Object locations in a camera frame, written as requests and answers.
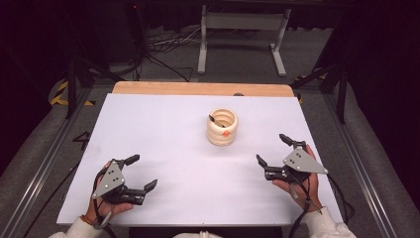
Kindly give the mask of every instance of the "gray floor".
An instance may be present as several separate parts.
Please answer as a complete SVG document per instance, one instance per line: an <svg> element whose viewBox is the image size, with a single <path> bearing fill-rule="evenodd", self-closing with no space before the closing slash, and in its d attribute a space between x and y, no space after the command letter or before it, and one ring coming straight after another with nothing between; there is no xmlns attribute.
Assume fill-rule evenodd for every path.
<svg viewBox="0 0 420 238"><path fill-rule="evenodd" d="M238 32L212 34L204 75L196 73L199 53L199 44L196 42L155 57L172 67L192 67L191 81L291 83L296 76L311 72L330 34L331 30L287 31L280 49L287 77L277 75L267 49L276 37L272 32L258 32L250 38ZM189 69L180 69L179 72L189 75ZM124 77L133 79L132 74ZM142 64L140 80L182 81L178 74L147 59ZM311 82L296 92L303 96L302 110L324 166L356 210L355 217L349 223L351 230L358 237L420 237L418 209L404 190L383 147L360 111L351 88L346 102L346 125L341 125L334 113L336 93L320 94L317 84L319 81ZM59 182L81 159L82 143L72 140L85 131L93 131L105 95L111 92L112 87L111 80L98 79L92 90L80 90L81 100L87 98L96 104L81 106L68 120L64 119L66 107L54 105L52 112L22 146L0 178L2 237L22 237ZM45 169L48 168L46 161L51 164L50 170ZM56 225L55 220L71 178L48 203L28 237L48 237L67 229ZM284 229L285 235L288 234L288 228ZM128 228L113 229L118 237L128 237ZM307 237L304 225L295 237Z"/></svg>

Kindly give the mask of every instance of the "cable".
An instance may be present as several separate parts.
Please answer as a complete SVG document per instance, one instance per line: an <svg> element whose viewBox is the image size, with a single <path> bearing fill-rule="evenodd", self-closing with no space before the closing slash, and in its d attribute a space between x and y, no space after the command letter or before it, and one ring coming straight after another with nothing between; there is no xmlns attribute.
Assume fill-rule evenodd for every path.
<svg viewBox="0 0 420 238"><path fill-rule="evenodd" d="M80 161L77 162L77 164L71 169L70 172L67 173L67 175L62 179L62 181L59 183L59 185L55 188L55 190L52 192L50 197L47 199L47 201L44 203L43 207L41 207L41 210L38 212L38 214L35 216L32 223L29 225L28 229L26 230L24 237L27 237L29 232L31 231L32 227L34 226L35 222L37 222L38 218L40 217L41 213L43 213L44 209L47 207L47 205L50 203L50 201L53 199L53 196L58 192L58 190L61 188L62 184L68 179L68 177L71 176L71 174L77 169L77 167L80 165Z"/></svg>
<svg viewBox="0 0 420 238"><path fill-rule="evenodd" d="M132 63L133 63L133 65L128 67L128 68L125 68L125 69L122 69L122 70L119 70L119 71L111 71L111 73L113 73L115 75L124 75L124 74L127 74L129 72L132 72L132 71L136 70L139 65L141 65L142 60L141 59L133 59ZM106 75L104 75L100 72L93 72L93 71L89 71L89 72L90 72L90 74L92 74L96 78L106 78L107 77Z"/></svg>
<svg viewBox="0 0 420 238"><path fill-rule="evenodd" d="M179 33L176 38L172 38L174 34L171 34L168 38L162 39L161 36L153 36L154 40L149 44L150 52L157 53L169 53L180 46L189 44L190 42L197 42L194 39L198 36L198 31L201 27L198 27L196 30L182 34Z"/></svg>
<svg viewBox="0 0 420 238"><path fill-rule="evenodd" d="M346 199L344 198L344 194L341 191L340 187L338 186L338 184L334 181L334 179L330 176L327 175L328 179L333 183L334 187L336 188L337 192L340 195L340 198L342 199L343 202L343 206L344 206L344 223L347 225L350 221L350 219L353 218L353 216L355 216L355 209L352 207L351 204L349 204Z"/></svg>
<svg viewBox="0 0 420 238"><path fill-rule="evenodd" d="M300 188L302 188L303 192L305 192L306 200L310 201L311 200L311 197L309 195L309 190L310 190L310 186L311 186L310 179L308 178L308 189L306 189L306 187L302 184L302 182L299 181L299 179L297 179L294 175L289 174L289 176L291 176L296 181L296 183L300 186ZM300 213L299 217L297 217L297 219L293 223L293 226L290 229L289 238L292 238L293 235L294 235L294 232L296 232L297 228L300 227L300 221L303 219L303 216L308 212L309 206L310 206L310 204L308 202L306 202L302 213Z"/></svg>
<svg viewBox="0 0 420 238"><path fill-rule="evenodd" d="M141 73L142 73L142 64L140 64L140 71L138 71L137 68L135 68L135 70L133 71L133 74L132 74L133 81L139 81Z"/></svg>
<svg viewBox="0 0 420 238"><path fill-rule="evenodd" d="M187 68L190 68L191 69L191 72L190 72L190 74L189 74L189 78L186 78L184 75L182 75L180 72L178 72L178 71L176 71L175 69L174 69L174 67L170 67L170 66L168 66L166 63L164 63L164 62L162 62L162 61L160 61L159 59L156 59L156 58L154 58L154 57L152 57L152 56L150 56L150 55L147 55L147 57L148 57L148 59L149 59L149 61L150 62L153 62L153 63L155 63L156 65L159 65L159 66L164 66L164 67L166 67L166 68L168 68L168 69L170 69L170 70L172 70L172 71L174 71L176 74L178 74L179 76L181 76L186 82L189 82L189 78L191 78L191 75L192 75L192 71L193 71L193 69L191 68L191 67L179 67L178 69L187 69Z"/></svg>
<svg viewBox="0 0 420 238"><path fill-rule="evenodd" d="M102 169L95 178L95 181L93 183L93 190L92 192L94 192L96 190L96 186L99 182L99 179L105 175L106 171L108 170L108 168L104 168ZM95 209L95 214L96 214L96 220L99 224L102 224L103 222L103 217L99 214L99 207L102 205L102 202L98 205L98 200L97 199L93 199L93 207ZM112 238L117 238L117 236L115 235L115 233L112 231L111 227L109 226L109 223L106 224L106 226L103 228L109 236L111 236Z"/></svg>

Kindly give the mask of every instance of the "white table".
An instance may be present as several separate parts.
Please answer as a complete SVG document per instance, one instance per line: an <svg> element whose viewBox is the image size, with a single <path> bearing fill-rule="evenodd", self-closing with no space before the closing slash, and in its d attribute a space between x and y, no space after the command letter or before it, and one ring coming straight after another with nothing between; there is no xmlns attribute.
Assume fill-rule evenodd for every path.
<svg viewBox="0 0 420 238"><path fill-rule="evenodd" d="M177 85L194 84L212 91L211 83ZM171 85L147 82L142 87L167 90ZM240 84L226 85L240 90ZM219 107L239 117L237 138L227 147L214 146L206 138L208 113ZM320 162L294 97L108 94L57 223L71 224L85 212L94 178L109 160L139 154L139 161L123 169L126 185L142 189L158 179L157 187L142 206L113 219L114 225L292 224L301 208L264 179L256 159L259 154L270 166L282 166L292 148L281 142L280 133L306 141ZM319 181L323 205L336 222L342 221L326 176L319 175Z"/></svg>

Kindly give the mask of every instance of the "metal bar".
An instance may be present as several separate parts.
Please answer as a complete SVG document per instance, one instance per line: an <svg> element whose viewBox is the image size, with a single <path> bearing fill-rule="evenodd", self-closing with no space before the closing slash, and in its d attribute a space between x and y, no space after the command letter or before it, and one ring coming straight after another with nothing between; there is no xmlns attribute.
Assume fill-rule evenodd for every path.
<svg viewBox="0 0 420 238"><path fill-rule="evenodd" d="M358 4L355 1L346 3L326 2L326 1L290 1L290 0L135 0L134 2L155 4L198 4L198 5L222 5L222 6L250 6L250 7L284 7L287 9L355 9Z"/></svg>
<svg viewBox="0 0 420 238"><path fill-rule="evenodd" d="M327 72L330 72L332 70L334 70L337 66L335 64L323 67L323 68L319 68L318 70L312 72L311 74L305 76L305 77L301 77L300 80L298 81L294 81L293 83L289 84L289 86L293 89L297 89L300 86L303 86L304 84L315 80L317 77L324 75Z"/></svg>
<svg viewBox="0 0 420 238"><path fill-rule="evenodd" d="M71 117L71 114L76 109L76 101L77 101L77 92L76 92L76 76L75 76L76 69L74 68L74 60L70 60L67 66L67 73L68 73L68 107L67 107L67 115L65 119Z"/></svg>
<svg viewBox="0 0 420 238"><path fill-rule="evenodd" d="M346 90L347 90L347 73L343 69L341 71L340 86L339 86L339 98L337 100L337 115L339 116L340 122L346 124L344 120L344 107L346 104Z"/></svg>
<svg viewBox="0 0 420 238"><path fill-rule="evenodd" d="M278 31L283 25L283 34L287 19L282 14L246 14L208 12L206 27L213 29L246 29Z"/></svg>
<svg viewBox="0 0 420 238"><path fill-rule="evenodd" d="M342 72L345 68L342 65L337 64L335 68L328 72L325 79L322 81L319 89L321 93L331 93L336 87L337 83L341 80Z"/></svg>
<svg viewBox="0 0 420 238"><path fill-rule="evenodd" d="M346 147L349 150L349 153L352 159L351 160L352 167L355 171L359 184L362 187L362 191L367 199L367 203L371 209L371 212L377 223L377 226L379 227L382 237L387 237L387 238L397 237L392 227L392 224L390 223L388 219L388 216L382 205L382 202L380 201L376 193L376 190L374 189L374 186L372 182L370 181L368 172L366 171L365 166L358 154L358 151L356 150L356 147L353 144L353 141L349 135L349 132L347 131L346 126L341 124L340 119L337 117L337 114L335 112L336 104L334 102L333 96L331 94L323 94L323 95L324 95L324 100L327 104L327 107L330 111L330 114L334 118L334 122L340 134L342 135L343 140L345 141Z"/></svg>
<svg viewBox="0 0 420 238"><path fill-rule="evenodd" d="M57 153L61 149L61 146L64 142L65 137L67 136L71 126L73 125L75 119L77 118L77 115L80 109L83 107L84 102L87 100L87 97L89 96L90 91L91 91L90 88L83 88L81 90L82 91L77 100L77 107L75 108L71 117L69 119L66 119L64 123L61 125L61 128L58 131L58 135L52 142L52 146L47 152L34 178L32 179L29 186L27 187L27 190L25 194L23 195L21 201L19 202L19 205L17 206L15 212L13 213L12 217L9 220L9 223L7 224L3 233L1 234L0 236L1 238L16 237L18 231L22 227L22 224L27 218L28 213L30 212L32 206L34 205L35 200L38 197L38 194L43 188L43 185L45 181L47 180L47 177L49 176L50 171L53 168L53 164L55 163Z"/></svg>

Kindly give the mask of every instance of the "black cable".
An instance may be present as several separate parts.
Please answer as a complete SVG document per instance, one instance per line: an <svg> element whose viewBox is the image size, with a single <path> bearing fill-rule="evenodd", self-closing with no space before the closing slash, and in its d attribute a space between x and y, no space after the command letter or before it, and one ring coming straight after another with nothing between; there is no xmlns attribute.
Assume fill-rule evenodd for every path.
<svg viewBox="0 0 420 238"><path fill-rule="evenodd" d="M104 168L102 169L98 175L96 175L95 178L95 182L93 183L93 191L94 192L96 190L96 186L99 182L99 179L105 175L106 171L108 170L108 168ZM96 221L98 222L98 224L102 224L104 218L99 214L99 207L102 205L102 202L98 205L98 200L95 198L93 199L93 207L95 209L95 214L96 214ZM106 224L106 226L103 228L109 236L111 236L112 238L117 238L117 236L115 235L114 231L112 231L111 227L109 226L110 224Z"/></svg>
<svg viewBox="0 0 420 238"><path fill-rule="evenodd" d="M294 175L289 174L289 176L291 176L296 181L296 183L300 186L300 188L302 188L303 192L305 192L305 194L306 194L306 201L310 201L311 200L311 197L309 195L309 190L310 190L311 183L310 183L309 178L308 178L308 189L306 189L306 187L302 184L302 182L299 181ZM292 238L293 235L294 235L294 232L296 232L297 228L300 227L300 221L303 219L303 216L308 212L309 206L310 206L310 204L308 202L306 202L305 203L305 207L303 208L302 213L299 215L299 217L297 217L297 219L293 223L293 226L290 229L289 238Z"/></svg>
<svg viewBox="0 0 420 238"><path fill-rule="evenodd" d="M142 63L142 60L141 59L133 59L133 65L132 66L129 66L128 68L125 68L125 69L122 69L122 70L119 70L119 71L110 71L110 72L113 73L113 74L115 74L115 75L119 75L119 76L125 75L125 74L127 74L129 72L132 72L132 71L136 70L137 67L141 63ZM104 74L102 74L100 72L92 72L92 71L89 71L89 73L91 75L93 75L94 77L96 77L96 78L107 78L106 75L104 75Z"/></svg>
<svg viewBox="0 0 420 238"><path fill-rule="evenodd" d="M44 203L43 207L41 207L41 210L38 212L38 214L35 216L32 223L29 225L28 229L26 230L24 237L27 237L29 232L31 231L32 227L34 226L35 222L37 222L38 218L40 217L41 213L44 211L44 209L47 207L47 205L50 203L50 201L53 199L53 196L58 192L58 190L61 188L62 184L68 179L68 177L71 176L71 174L77 169L77 167L80 165L80 161L77 162L77 164L71 169L70 172L67 173L67 175L62 179L62 181L59 183L59 185L55 188L55 190L52 192L50 197L47 199L47 201Z"/></svg>
<svg viewBox="0 0 420 238"><path fill-rule="evenodd" d="M138 71L138 69L136 68L135 71L133 72L133 81L139 81L141 73L142 73L142 65L140 64L140 71Z"/></svg>
<svg viewBox="0 0 420 238"><path fill-rule="evenodd" d="M178 72L178 71L176 71L173 67L170 67L170 66L168 66L166 63L164 63L164 62L162 62L162 61L160 61L159 59L156 59L156 58L154 58L154 57L152 57L152 56L150 56L150 55L147 55L147 57L148 57L148 59L149 59L149 61L150 62L153 62L153 63L155 63L155 64L157 64L157 65L159 65L159 66L164 66L164 67L166 67L166 68L168 68L168 69L170 69L170 70L172 70L172 71L174 71L176 74L178 74L179 76L181 76L186 82L189 82L189 79L188 78L186 78L184 75L182 75L180 72Z"/></svg>
<svg viewBox="0 0 420 238"><path fill-rule="evenodd" d="M353 218L353 216L355 215L355 209L352 207L352 205L351 204L349 204L347 201L346 201L346 199L345 199L345 197L344 197L344 194L343 194L343 192L341 191L341 189L340 189L340 187L338 186L338 184L336 183L336 181L330 176L330 175L327 175L327 177L328 177L328 179L333 183L333 185L334 185L334 187L336 188L336 190L337 190L337 192L339 193L339 195L340 195L340 198L342 199L342 202L343 202L343 206L344 206L344 223L347 225L348 223L349 223L349 221L350 221L350 219L352 219Z"/></svg>

